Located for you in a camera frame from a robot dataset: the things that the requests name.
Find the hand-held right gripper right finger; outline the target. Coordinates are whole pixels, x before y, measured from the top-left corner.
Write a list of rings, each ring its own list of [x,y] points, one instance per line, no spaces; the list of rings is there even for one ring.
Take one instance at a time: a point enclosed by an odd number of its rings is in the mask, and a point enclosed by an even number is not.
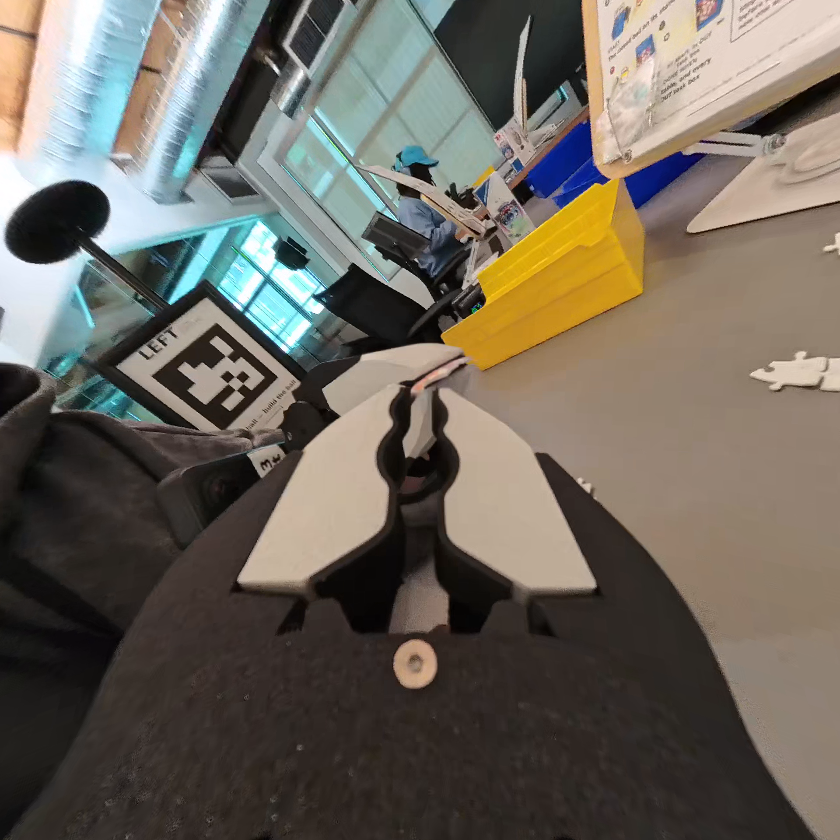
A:
[[[508,425],[449,388],[434,394],[443,485],[434,570],[448,626],[478,632],[493,606],[597,593],[540,459]]]

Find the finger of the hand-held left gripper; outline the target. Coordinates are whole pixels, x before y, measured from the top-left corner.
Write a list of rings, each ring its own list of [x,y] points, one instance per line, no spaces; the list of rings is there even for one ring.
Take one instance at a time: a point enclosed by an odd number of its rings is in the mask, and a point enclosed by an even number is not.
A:
[[[435,391],[409,395],[409,426],[403,438],[403,453],[406,459],[422,458],[434,446],[434,395]]]
[[[446,344],[408,344],[322,364],[322,397],[338,416],[348,413],[388,385],[414,384],[455,362],[461,349]]]

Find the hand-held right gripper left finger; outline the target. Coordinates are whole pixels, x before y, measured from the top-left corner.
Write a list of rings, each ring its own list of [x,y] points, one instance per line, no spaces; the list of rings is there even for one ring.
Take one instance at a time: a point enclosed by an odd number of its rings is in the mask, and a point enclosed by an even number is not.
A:
[[[333,599],[353,629],[387,629],[405,566],[411,408],[410,389],[388,385],[304,448],[238,574],[241,590]]]

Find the person's left forearm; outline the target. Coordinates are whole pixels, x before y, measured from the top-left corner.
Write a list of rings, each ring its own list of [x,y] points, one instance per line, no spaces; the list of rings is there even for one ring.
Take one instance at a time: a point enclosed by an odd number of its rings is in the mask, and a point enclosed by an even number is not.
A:
[[[94,413],[2,420],[2,575],[42,573],[104,613],[131,612],[180,550],[156,491],[177,469],[278,444]]]

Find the joined white puzzle pieces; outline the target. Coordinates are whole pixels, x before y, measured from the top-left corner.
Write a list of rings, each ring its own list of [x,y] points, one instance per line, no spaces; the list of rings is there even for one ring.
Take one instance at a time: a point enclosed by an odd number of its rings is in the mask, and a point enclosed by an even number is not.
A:
[[[790,360],[774,360],[749,377],[764,383],[771,392],[800,388],[839,393],[839,358],[809,356],[798,351]]]

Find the dark office chairs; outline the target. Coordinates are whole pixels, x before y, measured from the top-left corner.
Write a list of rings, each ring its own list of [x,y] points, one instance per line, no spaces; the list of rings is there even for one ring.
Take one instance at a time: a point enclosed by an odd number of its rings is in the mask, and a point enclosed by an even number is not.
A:
[[[418,263],[429,240],[396,220],[375,213],[363,232],[386,260],[407,270],[419,279],[433,298],[429,307],[411,299],[392,285],[374,279],[361,267],[351,264],[347,272],[325,291],[316,302],[337,318],[362,331],[366,339],[356,342],[362,352],[387,350],[415,343],[441,343],[442,317],[466,319],[487,302],[479,283],[464,286],[458,277],[466,267],[471,252],[452,258],[439,278],[433,278]]]

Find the sign board with square marker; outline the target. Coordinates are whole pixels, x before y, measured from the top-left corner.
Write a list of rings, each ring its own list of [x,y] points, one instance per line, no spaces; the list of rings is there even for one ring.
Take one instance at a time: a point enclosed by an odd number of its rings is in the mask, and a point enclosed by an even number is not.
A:
[[[214,434],[277,430],[307,374],[205,280],[94,366],[164,423]]]

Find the yellow box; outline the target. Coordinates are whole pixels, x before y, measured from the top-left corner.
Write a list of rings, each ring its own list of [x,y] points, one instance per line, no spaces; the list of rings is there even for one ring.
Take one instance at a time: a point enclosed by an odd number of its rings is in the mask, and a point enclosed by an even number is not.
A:
[[[645,231],[623,179],[595,184],[477,275],[481,309],[443,332],[483,371],[639,297]]]

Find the small printed carton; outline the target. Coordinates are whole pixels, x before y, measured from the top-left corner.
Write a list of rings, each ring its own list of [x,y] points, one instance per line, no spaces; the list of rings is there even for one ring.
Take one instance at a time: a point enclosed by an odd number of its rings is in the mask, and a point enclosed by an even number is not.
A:
[[[508,240],[515,245],[528,237],[535,227],[523,206],[496,172],[486,180],[487,210]]]
[[[529,133],[513,119],[496,131],[493,140],[506,161],[518,171],[524,168],[535,155]]]

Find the blue plastic bin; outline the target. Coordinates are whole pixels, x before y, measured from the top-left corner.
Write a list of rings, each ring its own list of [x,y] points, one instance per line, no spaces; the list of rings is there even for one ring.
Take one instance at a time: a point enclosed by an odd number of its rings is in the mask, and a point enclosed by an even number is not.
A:
[[[627,176],[624,181],[633,205],[645,205],[704,157],[678,152]],[[593,161],[588,119],[575,125],[526,178],[533,195],[551,200],[558,208],[568,206],[592,186],[608,181]]]

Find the black light stand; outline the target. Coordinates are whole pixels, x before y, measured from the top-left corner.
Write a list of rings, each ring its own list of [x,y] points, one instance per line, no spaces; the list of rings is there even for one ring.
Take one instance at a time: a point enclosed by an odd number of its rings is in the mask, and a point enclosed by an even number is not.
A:
[[[5,227],[5,246],[30,265],[52,265],[83,252],[140,295],[153,312],[160,312],[167,307],[165,300],[95,242],[110,216],[109,199],[100,187],[83,181],[59,182],[38,190],[16,208]]]

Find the upright white strip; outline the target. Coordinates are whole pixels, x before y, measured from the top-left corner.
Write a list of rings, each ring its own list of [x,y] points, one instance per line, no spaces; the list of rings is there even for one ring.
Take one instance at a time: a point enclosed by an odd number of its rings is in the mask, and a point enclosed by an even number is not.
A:
[[[512,108],[513,119],[522,132],[528,132],[528,92],[527,81],[524,76],[524,62],[526,59],[529,38],[532,27],[532,16],[528,16],[518,39],[518,52],[514,70]]]

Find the white air vent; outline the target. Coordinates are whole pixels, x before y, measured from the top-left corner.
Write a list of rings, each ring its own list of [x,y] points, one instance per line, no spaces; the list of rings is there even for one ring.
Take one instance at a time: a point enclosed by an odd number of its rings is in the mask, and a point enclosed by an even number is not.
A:
[[[356,4],[356,1],[300,2],[281,46],[307,77],[313,76],[338,32],[339,23]]]

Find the silver air duct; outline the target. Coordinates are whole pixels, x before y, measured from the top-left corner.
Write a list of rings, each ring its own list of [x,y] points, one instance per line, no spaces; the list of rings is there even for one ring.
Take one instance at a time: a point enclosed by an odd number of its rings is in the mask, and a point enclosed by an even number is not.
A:
[[[21,151],[62,169],[110,156],[160,6],[46,4]]]
[[[150,200],[180,202],[217,112],[266,14],[268,1],[185,2],[150,95],[130,178]]]

